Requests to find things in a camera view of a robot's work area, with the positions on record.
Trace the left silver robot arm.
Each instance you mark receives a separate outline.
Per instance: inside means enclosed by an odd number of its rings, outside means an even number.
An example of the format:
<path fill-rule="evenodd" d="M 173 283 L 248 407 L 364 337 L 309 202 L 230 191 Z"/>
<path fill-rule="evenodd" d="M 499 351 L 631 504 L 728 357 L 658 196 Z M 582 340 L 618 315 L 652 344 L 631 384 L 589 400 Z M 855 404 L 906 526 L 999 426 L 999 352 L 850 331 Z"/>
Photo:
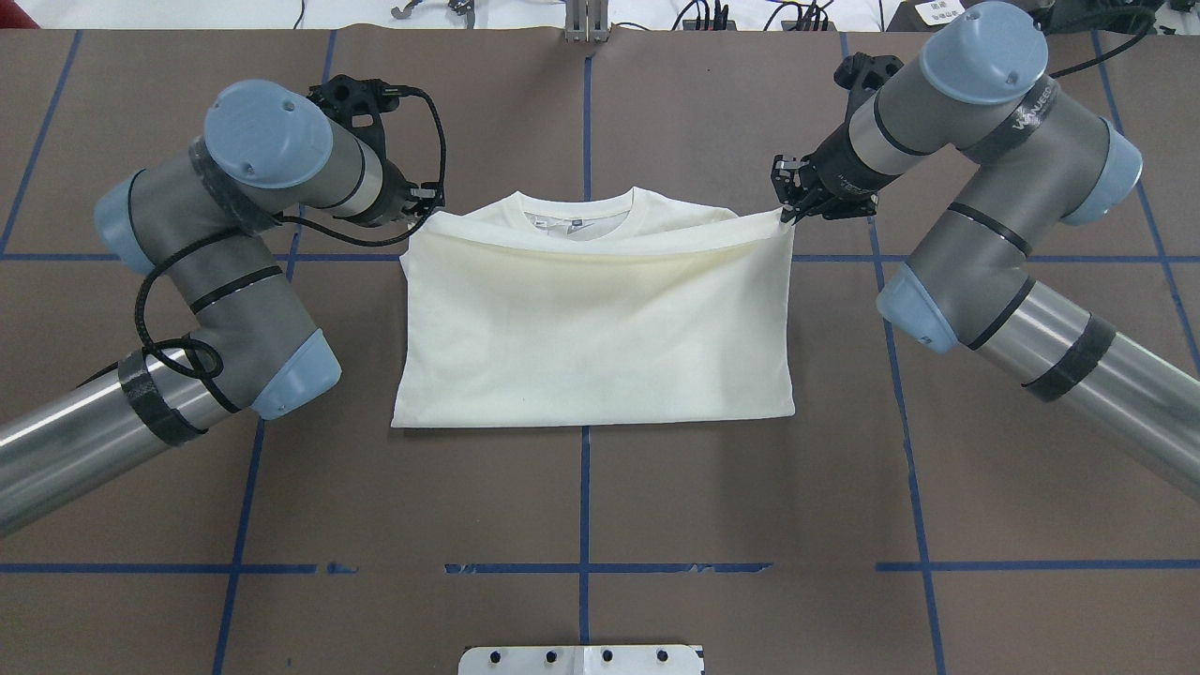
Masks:
<path fill-rule="evenodd" d="M 140 275 L 138 346 L 74 390 L 2 428 L 2 534 L 199 440 L 244 410 L 274 420 L 341 380 L 334 347 L 263 241 L 308 208 L 364 228 L 398 222 L 391 247 L 445 204 L 388 159 L 382 115 L 424 89 L 338 74 L 300 94 L 241 80 L 179 157 L 97 202 L 96 231 Z"/>

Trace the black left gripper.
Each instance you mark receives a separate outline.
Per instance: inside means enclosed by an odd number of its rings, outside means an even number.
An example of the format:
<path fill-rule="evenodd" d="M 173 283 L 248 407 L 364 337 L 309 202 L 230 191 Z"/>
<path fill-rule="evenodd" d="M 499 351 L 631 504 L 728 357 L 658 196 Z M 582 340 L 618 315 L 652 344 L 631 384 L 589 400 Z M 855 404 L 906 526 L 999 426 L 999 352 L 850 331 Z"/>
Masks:
<path fill-rule="evenodd" d="M 401 174 L 389 175 L 382 184 L 379 223 L 415 226 L 444 205 L 444 183 L 413 183 Z"/>

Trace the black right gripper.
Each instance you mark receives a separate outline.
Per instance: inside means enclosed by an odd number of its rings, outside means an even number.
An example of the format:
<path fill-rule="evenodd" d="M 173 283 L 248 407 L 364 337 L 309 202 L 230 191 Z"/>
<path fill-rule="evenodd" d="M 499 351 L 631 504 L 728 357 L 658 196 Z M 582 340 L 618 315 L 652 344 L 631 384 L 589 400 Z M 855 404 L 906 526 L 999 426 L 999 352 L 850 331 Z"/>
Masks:
<path fill-rule="evenodd" d="M 779 221 L 794 226 L 800 219 L 866 219 L 878 209 L 881 174 L 854 154 L 834 153 L 821 168 L 812 157 L 772 159 L 770 181 L 781 204 Z"/>

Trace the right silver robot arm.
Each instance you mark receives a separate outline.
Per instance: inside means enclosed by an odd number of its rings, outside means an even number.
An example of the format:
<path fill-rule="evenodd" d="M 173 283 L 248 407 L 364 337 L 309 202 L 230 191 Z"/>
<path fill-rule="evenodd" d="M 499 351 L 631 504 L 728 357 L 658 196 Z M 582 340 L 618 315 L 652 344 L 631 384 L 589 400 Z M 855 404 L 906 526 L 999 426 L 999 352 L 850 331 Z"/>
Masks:
<path fill-rule="evenodd" d="M 772 165 L 782 221 L 871 217 L 882 189 L 955 148 L 977 171 L 886 283 L 878 313 L 1112 428 L 1130 456 L 1196 497 L 1196 380 L 1025 271 L 1046 231 L 1104 219 L 1142 172 L 1118 129 L 1046 73 L 1036 22 L 979 2 L 912 62 L 858 52 L 834 78 L 851 95 L 844 123 L 806 157 Z"/>

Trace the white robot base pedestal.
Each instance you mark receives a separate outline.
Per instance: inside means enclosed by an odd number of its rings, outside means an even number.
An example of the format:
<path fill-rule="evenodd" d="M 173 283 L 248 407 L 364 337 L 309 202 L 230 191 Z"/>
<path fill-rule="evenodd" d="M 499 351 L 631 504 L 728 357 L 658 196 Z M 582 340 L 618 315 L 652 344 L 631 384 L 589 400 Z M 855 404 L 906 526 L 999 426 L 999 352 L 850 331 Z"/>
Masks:
<path fill-rule="evenodd" d="M 701 646 L 685 644 L 480 646 L 458 674 L 704 674 Z"/>

